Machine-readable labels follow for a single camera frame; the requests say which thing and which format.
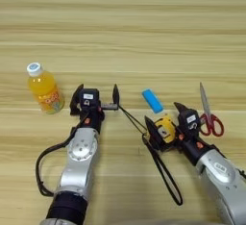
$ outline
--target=yellow object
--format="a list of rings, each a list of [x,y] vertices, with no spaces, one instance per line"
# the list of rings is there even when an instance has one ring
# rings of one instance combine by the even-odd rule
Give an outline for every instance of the yellow object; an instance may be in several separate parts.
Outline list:
[[[166,143],[170,143],[175,139],[175,127],[172,124],[171,117],[168,114],[156,121],[155,124]]]
[[[30,63],[27,71],[30,75],[28,79],[29,89],[33,92],[41,109],[46,113],[59,112],[64,105],[64,99],[58,90],[53,75],[43,70],[38,62]]]

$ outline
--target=red scissors handle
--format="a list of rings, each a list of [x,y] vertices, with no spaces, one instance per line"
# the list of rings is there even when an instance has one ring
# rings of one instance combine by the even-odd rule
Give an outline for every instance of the red scissors handle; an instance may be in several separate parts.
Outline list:
[[[202,121],[205,121],[205,124],[206,124],[206,127],[207,127],[207,131],[206,132],[202,128],[200,130],[201,133],[204,136],[207,137],[210,134],[213,134],[216,137],[222,137],[224,135],[224,132],[225,132],[224,125],[223,125],[223,123],[221,122],[221,120],[217,116],[215,116],[214,114],[212,114],[210,116],[210,122],[209,122],[208,116],[204,113],[204,114],[202,114],[202,116],[200,117],[200,119]],[[220,132],[219,133],[216,132],[216,130],[215,130],[215,122],[220,127]]]

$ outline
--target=scissor blade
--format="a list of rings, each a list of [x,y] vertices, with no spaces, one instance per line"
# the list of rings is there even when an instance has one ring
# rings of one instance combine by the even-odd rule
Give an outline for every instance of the scissor blade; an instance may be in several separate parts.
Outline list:
[[[209,102],[202,83],[200,83],[200,92],[201,92],[201,98],[204,106],[204,112],[208,116],[210,122],[211,112],[210,112]]]

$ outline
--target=orange liquid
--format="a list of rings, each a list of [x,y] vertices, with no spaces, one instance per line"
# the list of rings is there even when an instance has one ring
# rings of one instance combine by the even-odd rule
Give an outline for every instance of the orange liquid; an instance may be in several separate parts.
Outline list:
[[[43,71],[37,77],[29,77],[28,86],[44,112],[57,113],[62,109],[64,99],[50,72]]]

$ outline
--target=scissors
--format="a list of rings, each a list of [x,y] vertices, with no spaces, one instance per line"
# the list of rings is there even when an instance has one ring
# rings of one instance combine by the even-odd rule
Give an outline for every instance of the scissors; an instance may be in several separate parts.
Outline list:
[[[222,137],[224,135],[224,125],[216,115],[210,112],[208,98],[206,96],[204,86],[202,83],[200,83],[200,92],[201,92],[201,98],[202,98],[202,102],[204,106],[204,113],[202,114],[200,119],[201,119],[202,124],[205,123],[207,127],[206,132],[203,131],[202,128],[200,129],[200,132],[204,136],[209,136],[210,134],[213,134],[216,137]],[[218,124],[220,128],[219,132],[215,129],[215,122],[216,124]]]

